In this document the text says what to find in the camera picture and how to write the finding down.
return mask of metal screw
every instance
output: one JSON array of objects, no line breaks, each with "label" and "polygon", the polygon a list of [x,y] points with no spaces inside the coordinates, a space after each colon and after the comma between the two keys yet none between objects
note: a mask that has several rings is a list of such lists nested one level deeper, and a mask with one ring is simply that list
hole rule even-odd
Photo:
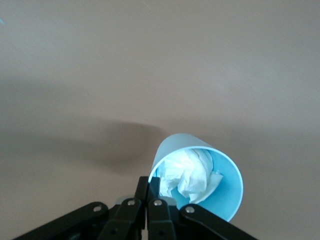
[{"label": "metal screw", "polygon": [[95,207],[93,208],[93,211],[94,211],[94,212],[99,212],[101,209],[102,209],[102,207],[101,207],[101,205],[99,205],[99,206],[95,206]]},{"label": "metal screw", "polygon": [[195,212],[195,209],[192,207],[192,206],[187,206],[185,208],[185,211],[188,213],[188,214],[193,214]]},{"label": "metal screw", "polygon": [[136,204],[136,201],[134,199],[128,201],[128,206],[132,206],[132,205],[135,205]]},{"label": "metal screw", "polygon": [[162,201],[161,201],[161,200],[155,200],[155,201],[153,202],[153,204],[154,204],[155,206],[160,206],[160,205],[162,205]]}]

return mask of white tissue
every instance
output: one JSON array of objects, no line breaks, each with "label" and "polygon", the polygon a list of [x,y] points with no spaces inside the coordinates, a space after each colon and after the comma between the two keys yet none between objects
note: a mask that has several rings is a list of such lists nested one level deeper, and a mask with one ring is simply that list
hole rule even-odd
[{"label": "white tissue", "polygon": [[213,160],[204,149],[181,150],[170,154],[158,168],[160,195],[172,197],[177,187],[179,193],[190,198],[190,203],[200,203],[217,188],[223,176],[213,172]]}]

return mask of black plastic linkage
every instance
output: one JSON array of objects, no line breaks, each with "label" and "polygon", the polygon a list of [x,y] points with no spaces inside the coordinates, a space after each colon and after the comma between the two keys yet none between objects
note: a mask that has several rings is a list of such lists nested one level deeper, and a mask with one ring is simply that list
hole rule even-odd
[{"label": "black plastic linkage", "polygon": [[209,230],[221,240],[257,240],[231,223],[197,204],[188,204],[180,209],[183,218]]},{"label": "black plastic linkage", "polygon": [[153,199],[157,199],[159,197],[160,192],[160,178],[153,177],[149,184],[148,195],[147,195],[147,202],[149,203]]},{"label": "black plastic linkage", "polygon": [[89,233],[92,233],[95,228],[93,224],[107,218],[108,207],[102,202],[92,202],[14,240],[77,239],[84,235],[89,237]]},{"label": "black plastic linkage", "polygon": [[155,198],[148,203],[148,239],[176,240],[174,224],[166,201]]},{"label": "black plastic linkage", "polygon": [[148,190],[149,190],[148,177],[141,176],[139,178],[139,182],[134,194],[134,197],[141,201],[141,208],[137,218],[137,224],[140,223],[141,230],[145,229]]},{"label": "black plastic linkage", "polygon": [[136,222],[140,208],[138,198],[124,200],[115,216],[104,226],[98,240],[139,240],[141,229]]}]

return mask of blue cup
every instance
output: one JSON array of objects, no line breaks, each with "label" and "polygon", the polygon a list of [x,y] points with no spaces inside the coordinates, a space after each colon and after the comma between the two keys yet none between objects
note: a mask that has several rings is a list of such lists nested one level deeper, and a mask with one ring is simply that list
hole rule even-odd
[{"label": "blue cup", "polygon": [[[219,171],[223,175],[215,191],[198,205],[229,222],[238,211],[244,193],[240,171],[230,157],[199,138],[191,134],[177,133],[163,140],[155,154],[149,182],[152,177],[158,177],[158,167],[168,155],[188,149],[208,150],[212,156],[213,171]],[[177,187],[171,193],[178,209],[189,204],[189,199],[183,197]]]}]

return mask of beige wall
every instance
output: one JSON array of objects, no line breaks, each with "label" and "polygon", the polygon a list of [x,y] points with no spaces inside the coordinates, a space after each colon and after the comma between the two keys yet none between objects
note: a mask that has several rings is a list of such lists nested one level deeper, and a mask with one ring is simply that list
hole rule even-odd
[{"label": "beige wall", "polygon": [[110,207],[187,132],[239,166],[232,220],[318,239],[320,2],[1,1],[0,232]]}]

